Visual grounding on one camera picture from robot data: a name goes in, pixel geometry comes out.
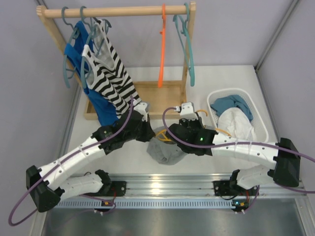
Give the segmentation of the yellow plastic hanger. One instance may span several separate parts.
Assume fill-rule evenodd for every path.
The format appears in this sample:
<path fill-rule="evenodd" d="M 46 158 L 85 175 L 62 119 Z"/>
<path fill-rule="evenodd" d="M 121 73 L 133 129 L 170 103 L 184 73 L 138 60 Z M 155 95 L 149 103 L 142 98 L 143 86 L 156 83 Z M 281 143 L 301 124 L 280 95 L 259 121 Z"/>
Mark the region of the yellow plastic hanger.
<path fill-rule="evenodd" d="M 203 110 L 203 109 L 199 109 L 196 111 L 197 113 L 205 113 L 206 116 L 208 116 L 208 112 L 206 110 Z M 219 129 L 219 128 L 216 128 L 215 129 L 217 132 L 220 132 L 220 133 L 223 133 L 229 137 L 231 137 L 231 134 L 229 134 L 227 131 L 224 131 L 222 129 Z M 169 139 L 167 136 L 166 136 L 166 129 L 163 129 L 159 132 L 156 133 L 156 138 L 162 142 L 171 142 L 172 140 Z"/>

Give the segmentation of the grey tank top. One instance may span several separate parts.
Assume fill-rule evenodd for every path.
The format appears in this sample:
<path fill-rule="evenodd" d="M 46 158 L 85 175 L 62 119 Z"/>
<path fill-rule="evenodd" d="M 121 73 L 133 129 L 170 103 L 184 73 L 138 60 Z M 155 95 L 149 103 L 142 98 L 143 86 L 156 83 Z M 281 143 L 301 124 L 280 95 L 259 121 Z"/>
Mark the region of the grey tank top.
<path fill-rule="evenodd" d="M 164 127 L 158 127 L 154 130 L 155 134 Z M 162 142 L 154 136 L 148 144 L 147 153 L 159 164 L 175 165 L 180 162 L 187 153 L 183 152 L 174 141 Z"/>

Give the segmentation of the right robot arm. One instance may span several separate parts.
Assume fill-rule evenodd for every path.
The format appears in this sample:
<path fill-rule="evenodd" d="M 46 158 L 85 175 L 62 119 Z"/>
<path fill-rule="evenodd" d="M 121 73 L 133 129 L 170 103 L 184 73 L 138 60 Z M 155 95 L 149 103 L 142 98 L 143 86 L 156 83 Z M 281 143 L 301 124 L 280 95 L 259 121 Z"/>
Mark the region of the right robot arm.
<path fill-rule="evenodd" d="M 301 157 L 290 139 L 281 138 L 278 143 L 239 140 L 187 119 L 170 125 L 166 136 L 187 154 L 231 157 L 254 163 L 254 167 L 232 172 L 228 190 L 233 195 L 272 182 L 284 187 L 299 186 Z"/>

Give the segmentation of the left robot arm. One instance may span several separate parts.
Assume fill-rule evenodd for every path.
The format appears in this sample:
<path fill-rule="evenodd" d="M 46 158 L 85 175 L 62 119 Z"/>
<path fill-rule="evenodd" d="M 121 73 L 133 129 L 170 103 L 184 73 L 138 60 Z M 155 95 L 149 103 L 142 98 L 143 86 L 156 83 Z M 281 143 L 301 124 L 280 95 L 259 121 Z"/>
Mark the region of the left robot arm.
<path fill-rule="evenodd" d="M 122 148 L 128 141 L 145 143 L 154 135 L 149 115 L 132 111 L 131 115 L 124 114 L 114 125 L 100 127 L 61 158 L 39 168 L 35 165 L 29 167 L 26 170 L 26 187 L 37 210 L 49 211 L 60 201 L 83 194 L 106 196 L 112 189 L 112 181 L 104 170 L 82 177 L 72 175 L 94 160 Z"/>

